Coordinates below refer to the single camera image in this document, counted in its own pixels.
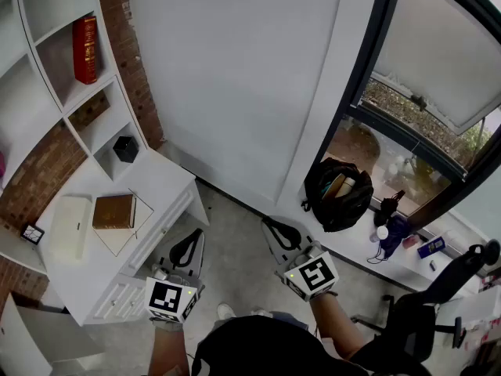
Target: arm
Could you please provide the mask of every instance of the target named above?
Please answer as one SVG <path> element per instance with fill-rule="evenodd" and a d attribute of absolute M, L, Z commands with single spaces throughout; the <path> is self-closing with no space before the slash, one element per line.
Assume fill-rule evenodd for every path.
<path fill-rule="evenodd" d="M 310 301 L 322 338 L 332 338 L 337 353 L 349 360 L 366 342 L 360 330 L 344 313 L 336 297 L 321 294 Z"/>
<path fill-rule="evenodd" d="M 173 371 L 175 376 L 189 376 L 184 331 L 166 331 L 155 327 L 155 344 L 151 354 L 149 376 L 164 376 Z"/>

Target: window frame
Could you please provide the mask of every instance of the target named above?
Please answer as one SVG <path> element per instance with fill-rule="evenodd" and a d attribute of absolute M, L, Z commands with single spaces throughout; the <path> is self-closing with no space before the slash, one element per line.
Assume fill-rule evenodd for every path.
<path fill-rule="evenodd" d="M 435 198 L 407 216 L 413 231 L 421 230 L 444 215 L 478 188 L 501 165 L 501 127 L 477 153 L 468 172 L 439 146 L 426 139 L 399 119 L 385 113 L 373 104 L 361 101 L 366 84 L 386 38 L 391 18 L 398 0 L 374 0 L 366 33 L 351 71 L 339 107 L 313 164 L 319 163 L 327 151 L 343 116 L 349 115 L 371 128 L 385 134 L 402 145 L 450 181 Z M 468 11 L 501 45 L 501 13 L 489 0 L 454 0 Z M 380 200 L 373 197 L 373 208 Z"/>

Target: concrete floor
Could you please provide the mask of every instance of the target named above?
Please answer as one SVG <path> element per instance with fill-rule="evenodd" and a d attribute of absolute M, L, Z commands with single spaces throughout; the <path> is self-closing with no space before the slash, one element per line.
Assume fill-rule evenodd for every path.
<path fill-rule="evenodd" d="M 220 302 L 229 303 L 237 316 L 249 313 L 255 306 L 288 312 L 314 331 L 315 321 L 309 305 L 273 274 L 276 262 L 262 235 L 260 218 L 204 185 L 199 184 L 199 189 L 211 226 L 200 225 L 191 216 L 183 215 L 164 240 L 180 240 L 199 226 L 206 234 L 202 269 L 206 289 L 184 326 L 187 352 L 194 355 L 197 344 L 212 329 Z M 340 259 L 333 260 L 340 275 L 334 290 L 339 293 L 338 299 L 348 315 L 358 313 L 381 322 L 386 316 L 381 295 L 392 294 L 397 298 L 405 294 L 401 288 Z M 85 375 L 147 374 L 153 347 L 153 326 L 147 319 L 123 324 L 89 325 L 85 326 L 85 330 L 106 350 L 103 369 L 89 371 Z M 360 330 L 367 341 L 373 338 L 371 330 L 363 326 Z M 436 346 L 425 365 L 434 376 L 459 375 L 464 361 L 464 352 Z"/>

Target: windowsill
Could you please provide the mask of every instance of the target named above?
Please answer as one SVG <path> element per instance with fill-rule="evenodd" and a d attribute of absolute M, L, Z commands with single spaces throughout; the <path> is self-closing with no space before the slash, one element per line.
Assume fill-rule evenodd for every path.
<path fill-rule="evenodd" d="M 417 246 L 404 249 L 400 245 L 387 260 L 376 265 L 367 262 L 377 253 L 378 245 L 369 241 L 369 235 L 374 231 L 373 212 L 368 210 L 351 228 L 336 233 L 326 233 L 317 221 L 312 211 L 305 212 L 301 207 L 304 196 L 290 196 L 282 201 L 280 215 L 302 222 L 322 246 L 339 256 L 354 262 L 371 273 L 378 273 L 396 283 L 403 284 L 414 291 L 422 291 L 429 287 L 437 275 L 451 262 L 451 258 L 442 252 L 437 252 L 428 258 L 421 259 L 417 254 Z M 433 271 L 430 261 L 433 260 L 437 270 Z M 478 293 L 480 278 L 472 277 L 458 292 L 456 297 L 470 296 Z"/>

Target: black office chair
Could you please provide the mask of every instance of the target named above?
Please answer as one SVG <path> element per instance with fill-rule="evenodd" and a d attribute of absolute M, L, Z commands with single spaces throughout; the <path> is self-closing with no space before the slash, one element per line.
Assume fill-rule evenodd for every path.
<path fill-rule="evenodd" d="M 468 252 L 452 260 L 426 291 L 403 295 L 395 303 L 392 296 L 385 295 L 383 299 L 390 302 L 385 328 L 363 316 L 353 316 L 354 323 L 379 331 L 380 336 L 362 347 L 352 361 L 375 372 L 428 374 L 419 363 L 430 356 L 434 333 L 454 334 L 453 348 L 459 348 L 465 336 L 460 317 L 454 326 L 436 325 L 434 305 L 449 301 L 483 265 L 496 263 L 499 251 L 497 240 L 490 240 L 485 246 L 472 245 Z"/>

